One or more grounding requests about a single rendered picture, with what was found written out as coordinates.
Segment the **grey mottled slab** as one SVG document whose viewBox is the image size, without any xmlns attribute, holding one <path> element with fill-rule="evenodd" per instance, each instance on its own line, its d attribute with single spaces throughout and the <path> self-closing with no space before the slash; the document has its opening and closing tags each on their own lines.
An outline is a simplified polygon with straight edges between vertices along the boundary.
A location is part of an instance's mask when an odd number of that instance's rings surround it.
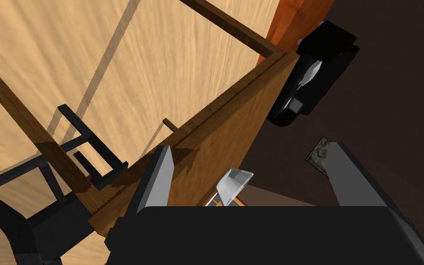
<svg viewBox="0 0 424 265">
<path fill-rule="evenodd" d="M 327 151 L 329 150 L 330 140 L 325 138 L 324 136 L 318 141 L 316 146 L 312 149 L 309 155 L 306 157 L 306 162 L 308 162 L 311 166 L 321 172 L 328 178 L 325 163 L 327 158 Z"/>
</svg>

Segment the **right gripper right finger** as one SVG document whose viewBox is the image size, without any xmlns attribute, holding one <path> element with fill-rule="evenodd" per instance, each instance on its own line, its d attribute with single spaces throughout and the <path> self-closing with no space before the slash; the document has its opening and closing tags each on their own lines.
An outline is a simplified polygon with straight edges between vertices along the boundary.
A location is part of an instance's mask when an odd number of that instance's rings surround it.
<svg viewBox="0 0 424 265">
<path fill-rule="evenodd" d="M 388 207 L 424 242 L 416 226 L 344 143 L 330 142 L 324 166 L 341 206 Z"/>
</svg>

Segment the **orange wooden cabinet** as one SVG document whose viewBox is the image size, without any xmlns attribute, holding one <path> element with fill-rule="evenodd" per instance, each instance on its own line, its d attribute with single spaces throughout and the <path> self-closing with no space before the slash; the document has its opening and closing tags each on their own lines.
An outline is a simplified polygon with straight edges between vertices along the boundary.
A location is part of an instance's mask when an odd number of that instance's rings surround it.
<svg viewBox="0 0 424 265">
<path fill-rule="evenodd" d="M 298 40 L 322 21 L 335 0 L 279 0 L 266 39 L 280 50 L 296 52 Z"/>
</svg>

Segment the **brown wooden table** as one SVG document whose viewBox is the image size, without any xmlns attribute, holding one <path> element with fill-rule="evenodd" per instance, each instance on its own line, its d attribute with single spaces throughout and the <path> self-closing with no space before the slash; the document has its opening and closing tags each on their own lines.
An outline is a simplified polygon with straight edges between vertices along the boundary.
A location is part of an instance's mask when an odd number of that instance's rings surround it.
<svg viewBox="0 0 424 265">
<path fill-rule="evenodd" d="M 298 55 L 283 52 L 207 0 L 180 1 L 264 57 L 262 63 L 164 140 L 172 147 L 175 162 L 172 184 L 166 185 L 170 191 L 168 205 L 201 206 L 220 175 L 242 162 Z M 107 187 L 98 188 L 1 77 L 0 105 L 91 213 L 89 222 L 95 231 L 107 235 L 146 181 L 140 173 L 145 163 L 135 163 Z"/>
</svg>

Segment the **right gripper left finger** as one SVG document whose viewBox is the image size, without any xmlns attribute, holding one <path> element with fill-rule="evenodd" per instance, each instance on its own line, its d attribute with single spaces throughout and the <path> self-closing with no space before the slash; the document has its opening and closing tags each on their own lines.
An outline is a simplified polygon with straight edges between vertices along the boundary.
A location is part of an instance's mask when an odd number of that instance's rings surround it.
<svg viewBox="0 0 424 265">
<path fill-rule="evenodd" d="M 132 196 L 125 215 L 137 214 L 145 207 L 166 206 L 173 172 L 174 163 L 171 147 L 164 145 L 156 148 Z"/>
</svg>

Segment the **black chair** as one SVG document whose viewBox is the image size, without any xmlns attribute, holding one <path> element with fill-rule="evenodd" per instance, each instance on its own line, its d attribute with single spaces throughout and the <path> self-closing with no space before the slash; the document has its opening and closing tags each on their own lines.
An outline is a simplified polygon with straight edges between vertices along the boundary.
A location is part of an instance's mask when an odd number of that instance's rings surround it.
<svg viewBox="0 0 424 265">
<path fill-rule="evenodd" d="M 63 151 L 69 152 L 89 143 L 111 167 L 110 172 L 101 175 L 82 153 L 74 153 L 96 188 L 106 187 L 128 168 L 128 163 L 121 162 L 68 105 L 60 105 L 58 110 L 80 133 L 75 139 L 62 144 Z M 74 193 L 63 194 L 43 155 L 0 174 L 0 186 L 34 169 L 40 170 L 56 201 L 25 218 L 0 200 L 0 229 L 10 243 L 17 265 L 63 265 L 62 255 L 93 232 L 88 222 L 91 214 Z"/>
</svg>

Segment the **silver wedge-shaped object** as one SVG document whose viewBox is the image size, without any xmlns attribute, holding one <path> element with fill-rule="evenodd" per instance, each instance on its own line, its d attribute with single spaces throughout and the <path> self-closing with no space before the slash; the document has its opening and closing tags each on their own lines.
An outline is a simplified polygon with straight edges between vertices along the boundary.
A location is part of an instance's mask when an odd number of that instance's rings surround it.
<svg viewBox="0 0 424 265">
<path fill-rule="evenodd" d="M 254 174 L 251 172 L 230 168 L 219 179 L 215 187 L 215 194 L 205 206 L 244 206 L 244 204 L 237 199 L 237 196 L 253 176 Z"/>
</svg>

